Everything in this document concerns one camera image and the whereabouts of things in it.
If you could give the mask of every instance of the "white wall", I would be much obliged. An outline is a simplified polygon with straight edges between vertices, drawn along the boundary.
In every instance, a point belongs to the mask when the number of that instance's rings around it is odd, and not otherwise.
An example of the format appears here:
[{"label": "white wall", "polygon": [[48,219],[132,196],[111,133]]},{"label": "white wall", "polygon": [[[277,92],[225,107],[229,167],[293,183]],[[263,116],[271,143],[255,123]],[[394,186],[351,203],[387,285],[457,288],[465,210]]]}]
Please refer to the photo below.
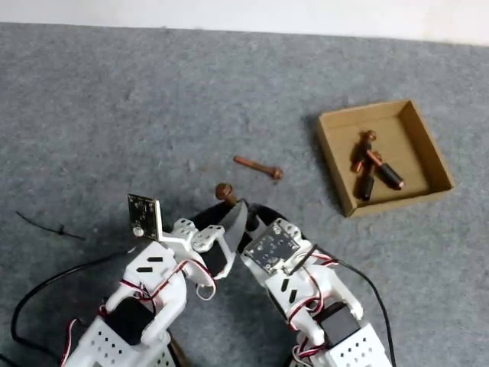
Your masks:
[{"label": "white wall", "polygon": [[0,21],[489,44],[487,0],[0,0]]}]

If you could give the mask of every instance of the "circuit board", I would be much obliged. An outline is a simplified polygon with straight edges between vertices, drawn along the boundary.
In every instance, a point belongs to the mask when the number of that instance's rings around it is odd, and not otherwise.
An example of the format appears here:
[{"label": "circuit board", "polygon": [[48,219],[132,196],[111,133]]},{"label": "circuit board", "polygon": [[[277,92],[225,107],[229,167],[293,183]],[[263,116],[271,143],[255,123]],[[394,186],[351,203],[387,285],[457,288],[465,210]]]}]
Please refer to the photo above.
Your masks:
[{"label": "circuit board", "polygon": [[244,249],[244,254],[256,262],[268,274],[290,259],[300,246],[276,222],[265,229]]},{"label": "circuit board", "polygon": [[161,218],[160,203],[156,199],[128,194],[129,218],[131,228],[142,230],[142,236],[154,241],[158,240]]}]

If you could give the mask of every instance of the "gray carpet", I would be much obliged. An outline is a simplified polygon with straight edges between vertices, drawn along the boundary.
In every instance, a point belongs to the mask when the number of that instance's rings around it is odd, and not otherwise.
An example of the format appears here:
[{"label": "gray carpet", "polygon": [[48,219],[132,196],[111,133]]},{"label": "gray carpet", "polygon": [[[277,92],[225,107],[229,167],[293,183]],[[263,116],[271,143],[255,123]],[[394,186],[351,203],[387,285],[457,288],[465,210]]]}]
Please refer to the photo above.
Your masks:
[{"label": "gray carpet", "polygon": [[[390,312],[399,366],[482,366],[489,358],[489,49],[339,37],[69,26],[0,26],[0,351],[16,346],[15,304],[52,274],[130,247],[128,192],[167,218],[215,203],[216,183],[272,206],[365,270]],[[342,217],[314,138],[325,110],[415,99],[457,187],[444,200]],[[232,156],[279,164],[274,184]],[[77,241],[46,226],[84,235]],[[128,259],[44,290],[20,320],[61,354],[74,315],[90,320]],[[386,340],[368,286],[340,271]],[[196,366],[279,366],[293,345],[239,263],[212,302],[191,294],[172,327]]]}]

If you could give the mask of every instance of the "cardboard box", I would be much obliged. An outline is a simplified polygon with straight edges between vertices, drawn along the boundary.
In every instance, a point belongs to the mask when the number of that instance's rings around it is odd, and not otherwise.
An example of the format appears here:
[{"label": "cardboard box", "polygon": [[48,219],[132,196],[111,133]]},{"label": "cardboard box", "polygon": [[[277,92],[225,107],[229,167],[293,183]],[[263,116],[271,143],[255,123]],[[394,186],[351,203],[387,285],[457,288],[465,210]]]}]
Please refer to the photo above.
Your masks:
[{"label": "cardboard box", "polygon": [[[372,150],[379,151],[384,162],[404,179],[405,187],[392,190],[376,175],[371,200],[363,202],[354,195],[363,172],[354,173],[351,164],[361,133],[367,130],[376,131]],[[347,217],[435,200],[454,187],[442,155],[411,100],[326,112],[319,118],[318,133]]]}]

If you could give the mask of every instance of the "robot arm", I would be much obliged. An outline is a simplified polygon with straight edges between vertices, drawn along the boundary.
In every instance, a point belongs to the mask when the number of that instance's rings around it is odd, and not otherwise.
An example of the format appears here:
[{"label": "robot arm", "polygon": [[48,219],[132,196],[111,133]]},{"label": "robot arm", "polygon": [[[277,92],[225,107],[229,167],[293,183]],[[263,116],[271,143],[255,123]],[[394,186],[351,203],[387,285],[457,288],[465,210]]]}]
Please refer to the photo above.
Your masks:
[{"label": "robot arm", "polygon": [[258,220],[241,259],[299,331],[290,366],[391,367],[362,306],[331,269],[334,260],[285,219]]},{"label": "robot arm", "polygon": [[[186,306],[186,279],[196,284],[199,297],[209,300],[215,281],[228,275],[235,260],[246,205],[226,210],[221,220],[213,221],[217,224],[178,219],[166,233],[157,200],[135,195],[128,199],[134,234],[153,241],[126,267],[118,289],[83,334],[67,367],[180,365],[168,328]],[[201,294],[205,288],[211,288],[207,297]]]}]

